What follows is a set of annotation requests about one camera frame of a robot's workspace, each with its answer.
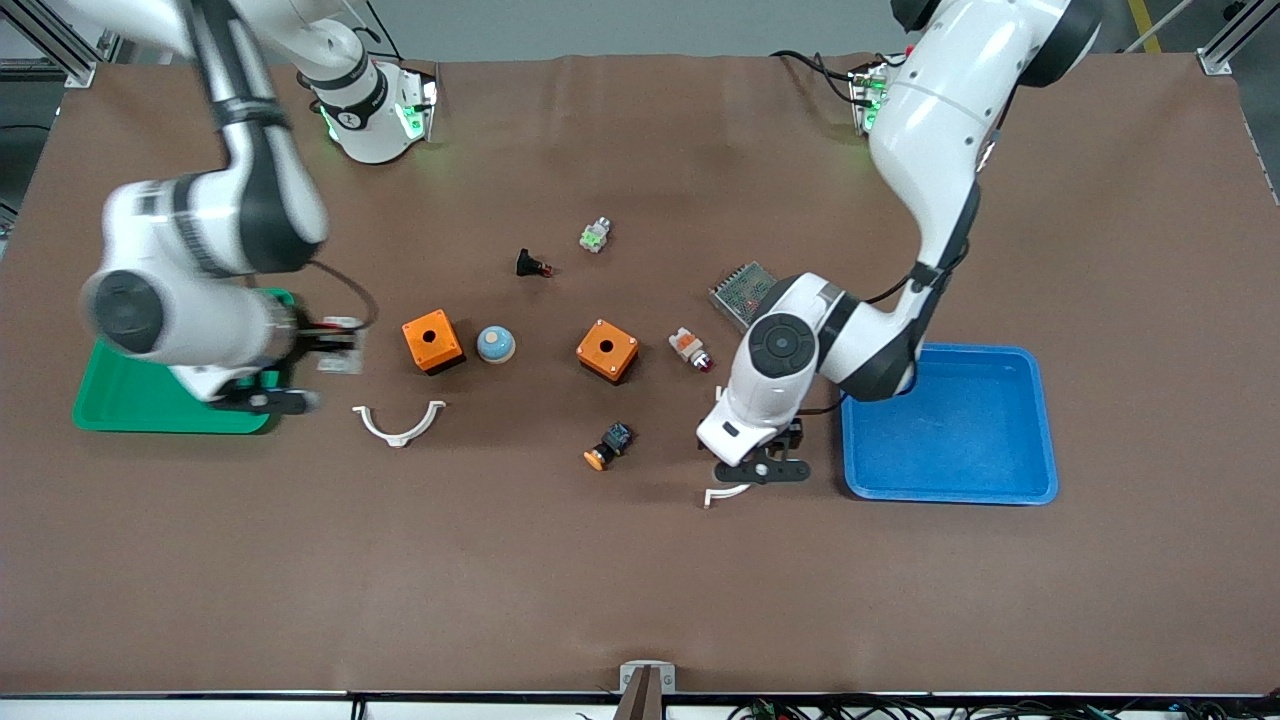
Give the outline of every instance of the orange box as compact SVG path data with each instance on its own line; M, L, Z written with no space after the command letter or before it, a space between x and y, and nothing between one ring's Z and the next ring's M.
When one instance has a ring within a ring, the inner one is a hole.
M622 382L622 375L639 352L636 338L604 320L596 320L577 346L577 359L613 384Z
M428 375L443 373L467 359L444 310L428 313L404 323L401 329L404 331L404 342L413 355L413 364Z

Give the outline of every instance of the green tray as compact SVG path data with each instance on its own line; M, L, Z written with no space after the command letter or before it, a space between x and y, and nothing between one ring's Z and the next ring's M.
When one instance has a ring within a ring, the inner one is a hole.
M266 292L293 305L287 291ZM280 382L274 370L261 377L265 387ZM262 430L271 416L214 410L192 397L166 365L125 357L99 340L84 368L72 420L82 430L95 432L251 434Z

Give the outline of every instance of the blue plastic bin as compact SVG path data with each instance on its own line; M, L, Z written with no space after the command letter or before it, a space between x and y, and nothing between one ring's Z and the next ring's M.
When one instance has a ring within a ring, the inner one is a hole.
M915 388L841 405L845 482L859 497L1044 505L1057 470L1039 366L1020 347L925 343Z

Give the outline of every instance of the metal frame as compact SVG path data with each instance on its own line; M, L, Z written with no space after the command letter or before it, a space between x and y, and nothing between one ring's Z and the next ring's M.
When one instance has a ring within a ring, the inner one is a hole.
M1230 59L1271 15L1280 9L1280 0L1249 0L1204 47L1196 50L1207 76L1231 74Z
M0 65L6 76L15 70L18 79L65 73L67 87L88 87L93 83L97 63L110 61L119 51L120 38L115 33L102 33L97 46L92 46L44 0L0 0L0 15L45 54L44 61L5 63L14 65L12 68Z

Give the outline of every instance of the white and orange connector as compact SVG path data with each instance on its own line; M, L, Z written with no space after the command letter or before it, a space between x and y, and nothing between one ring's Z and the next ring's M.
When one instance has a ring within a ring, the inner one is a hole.
M716 361L712 356L703 350L703 341L698 340L698 336L689 332L686 328L680 328L676 334L667 338L671 347L675 348L686 363L698 368L703 373L710 373L712 368L716 366Z

